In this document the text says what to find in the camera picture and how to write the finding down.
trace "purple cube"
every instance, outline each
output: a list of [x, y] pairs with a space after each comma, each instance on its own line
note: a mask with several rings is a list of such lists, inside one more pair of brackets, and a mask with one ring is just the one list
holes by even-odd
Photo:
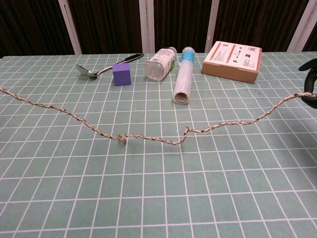
[[131, 85], [130, 65], [128, 63], [116, 63], [112, 67], [115, 86]]

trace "twisted rope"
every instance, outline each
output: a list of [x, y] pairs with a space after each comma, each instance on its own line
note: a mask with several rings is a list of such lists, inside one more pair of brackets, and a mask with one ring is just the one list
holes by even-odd
[[170, 140], [163, 139], [161, 137], [150, 137], [150, 136], [145, 136], [145, 135], [142, 135], [142, 134], [138, 134], [138, 135], [125, 134], [125, 135], [118, 135], [118, 136], [108, 135], [106, 133], [101, 132], [98, 128], [95, 128], [94, 126], [89, 124], [85, 119], [80, 118], [76, 114], [74, 114], [74, 113], [72, 113], [72, 112], [70, 112], [70, 111], [68, 111], [66, 109], [58, 108], [58, 107], [55, 107], [54, 105], [47, 105], [47, 104], [42, 104], [42, 103], [39, 103], [39, 102], [30, 101], [28, 99], [22, 98], [22, 97], [20, 97], [20, 96], [18, 96], [16, 94], [14, 94], [14, 93], [6, 91], [5, 89], [3, 89], [1, 87], [0, 87], [0, 91], [3, 92], [3, 93], [6, 93], [6, 94], [8, 94], [8, 95], [10, 95], [12, 97], [14, 97], [15, 99], [17, 99], [19, 101], [23, 101], [23, 102], [29, 103], [31, 105], [42, 107], [42, 108], [52, 108], [52, 109], [55, 109], [55, 110], [60, 111], [62, 113], [66, 113], [66, 114], [70, 115], [71, 117], [75, 118], [76, 120], [81, 121], [83, 124], [85, 124], [88, 128], [90, 128], [94, 132], [96, 132], [99, 135], [101, 135], [103, 137], [106, 137], [108, 139], [117, 140], [117, 141], [120, 141], [120, 142], [126, 142], [127, 138], [140, 138], [140, 139], [144, 139], [144, 140], [159, 141], [159, 142], [163, 142], [163, 143], [167, 143], [167, 144], [171, 144], [171, 145], [178, 145], [178, 144], [184, 142], [186, 140], [187, 135], [188, 135], [189, 132], [192, 132], [192, 133], [204, 133], [204, 132], [208, 132], [210, 130], [214, 130], [214, 129], [218, 128], [218, 127], [226, 126], [226, 125], [251, 125], [251, 124], [261, 120], [262, 118], [270, 115], [276, 108], [281, 106], [286, 101], [289, 101], [289, 100], [294, 99], [294, 98], [301, 98], [301, 97], [305, 97], [305, 96], [317, 98], [317, 94], [314, 94], [314, 93], [294, 93], [293, 95], [290, 95], [290, 96], [282, 99], [277, 104], [275, 104], [273, 107], [271, 107], [270, 110], [268, 110], [266, 113], [263, 113], [261, 116], [255, 118], [253, 120], [250, 120], [250, 121], [224, 121], [224, 122], [219, 123], [219, 124], [211, 125], [208, 128], [202, 129], [202, 130], [193, 129], [193, 128], [187, 126], [185, 128], [185, 132], [184, 132], [183, 138], [181, 140], [179, 140], [179, 141], [170, 141]]

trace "table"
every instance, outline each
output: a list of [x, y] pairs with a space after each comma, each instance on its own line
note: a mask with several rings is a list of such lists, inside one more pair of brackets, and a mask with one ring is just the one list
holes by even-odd
[[[191, 101], [172, 101], [178, 64], [160, 83], [130, 63], [132, 85], [97, 71], [119, 55], [0, 60], [0, 86], [74, 112], [111, 134], [179, 140], [186, 126], [250, 120], [302, 92], [316, 52], [263, 53], [255, 84], [201, 74]], [[189, 134], [180, 145], [104, 138], [53, 109], [0, 94], [1, 238], [317, 237], [317, 110], [286, 102], [248, 125]]]

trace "cardboard box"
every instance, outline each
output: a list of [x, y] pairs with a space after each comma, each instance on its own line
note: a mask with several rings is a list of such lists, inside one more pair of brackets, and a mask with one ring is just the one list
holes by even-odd
[[254, 83], [260, 70], [262, 48], [216, 41], [203, 62], [202, 73]]

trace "dark brown curtain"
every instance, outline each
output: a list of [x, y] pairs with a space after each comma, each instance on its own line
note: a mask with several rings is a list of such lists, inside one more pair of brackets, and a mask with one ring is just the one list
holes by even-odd
[[309, 0], [220, 0], [213, 43], [287, 51]]
[[317, 24], [315, 24], [303, 51], [317, 51]]
[[68, 0], [83, 54], [141, 53], [138, 0]]
[[0, 0], [0, 56], [74, 54], [58, 0]]
[[154, 0], [155, 49], [186, 46], [204, 52], [211, 0]]

